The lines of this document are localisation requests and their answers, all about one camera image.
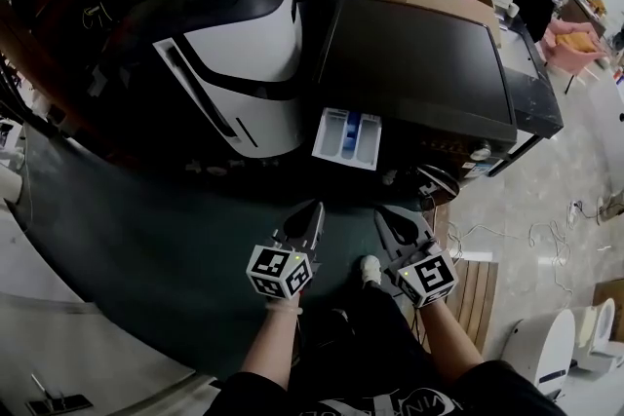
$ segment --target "black pants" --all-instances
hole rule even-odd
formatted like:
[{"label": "black pants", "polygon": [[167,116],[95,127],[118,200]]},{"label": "black pants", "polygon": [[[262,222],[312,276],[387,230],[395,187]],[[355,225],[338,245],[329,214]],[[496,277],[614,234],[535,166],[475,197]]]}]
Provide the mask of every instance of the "black pants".
[{"label": "black pants", "polygon": [[313,319],[289,392],[299,400],[374,397],[401,387],[440,386],[430,356],[394,299],[367,284],[346,306]]},{"label": "black pants", "polygon": [[540,41],[553,17],[555,6],[551,0],[514,0],[520,8],[520,17],[533,42]]}]

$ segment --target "white sneaker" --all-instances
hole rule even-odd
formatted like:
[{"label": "white sneaker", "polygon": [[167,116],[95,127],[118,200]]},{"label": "white sneaker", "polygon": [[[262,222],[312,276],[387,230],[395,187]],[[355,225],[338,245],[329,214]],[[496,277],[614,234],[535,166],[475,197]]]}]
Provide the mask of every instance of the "white sneaker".
[{"label": "white sneaker", "polygon": [[379,262],[376,256],[365,256],[362,262],[360,262],[360,269],[362,270],[362,281],[364,284],[369,281],[381,284],[381,262]]}]

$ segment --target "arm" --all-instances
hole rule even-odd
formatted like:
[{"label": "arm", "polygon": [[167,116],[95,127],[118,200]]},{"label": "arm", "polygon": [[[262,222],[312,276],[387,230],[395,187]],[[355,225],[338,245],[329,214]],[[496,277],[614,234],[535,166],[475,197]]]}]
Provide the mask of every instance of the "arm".
[{"label": "arm", "polygon": [[273,301],[285,310],[269,310],[240,372],[230,377],[205,416],[289,414],[286,388],[291,376],[299,294]]},{"label": "arm", "polygon": [[247,353],[241,372],[262,376],[277,383],[284,390],[288,388],[293,360],[294,331],[299,306],[299,294],[290,301],[277,302],[284,311],[270,310],[252,347]]},{"label": "arm", "polygon": [[483,363],[475,345],[443,300],[420,309],[427,330],[431,356],[447,383],[453,383],[473,367]]},{"label": "arm", "polygon": [[509,364],[484,362],[444,301],[423,307],[420,316],[436,369],[475,414],[565,416]]}]

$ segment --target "black and white appliance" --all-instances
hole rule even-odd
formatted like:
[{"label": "black and white appliance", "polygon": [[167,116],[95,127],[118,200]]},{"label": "black and white appliance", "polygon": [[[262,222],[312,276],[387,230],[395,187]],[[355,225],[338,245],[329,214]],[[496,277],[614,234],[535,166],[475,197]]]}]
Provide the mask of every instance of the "black and white appliance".
[{"label": "black and white appliance", "polygon": [[514,108],[488,28],[413,5],[342,0],[318,99],[322,108],[379,117],[374,171],[334,168],[361,183],[366,177],[388,195],[448,202],[516,142]]},{"label": "black and white appliance", "polygon": [[126,59],[153,46],[207,125],[243,157],[283,155],[303,141],[294,0],[143,0],[110,45]]}]

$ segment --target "cup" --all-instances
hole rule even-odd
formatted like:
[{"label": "cup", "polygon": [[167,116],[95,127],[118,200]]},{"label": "cup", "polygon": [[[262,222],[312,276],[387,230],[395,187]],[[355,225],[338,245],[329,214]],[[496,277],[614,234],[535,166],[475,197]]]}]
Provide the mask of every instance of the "cup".
[{"label": "cup", "polygon": [[520,11],[520,8],[512,2],[511,4],[509,4],[509,7],[507,8],[507,16],[509,18],[515,18],[516,14],[519,11]]}]

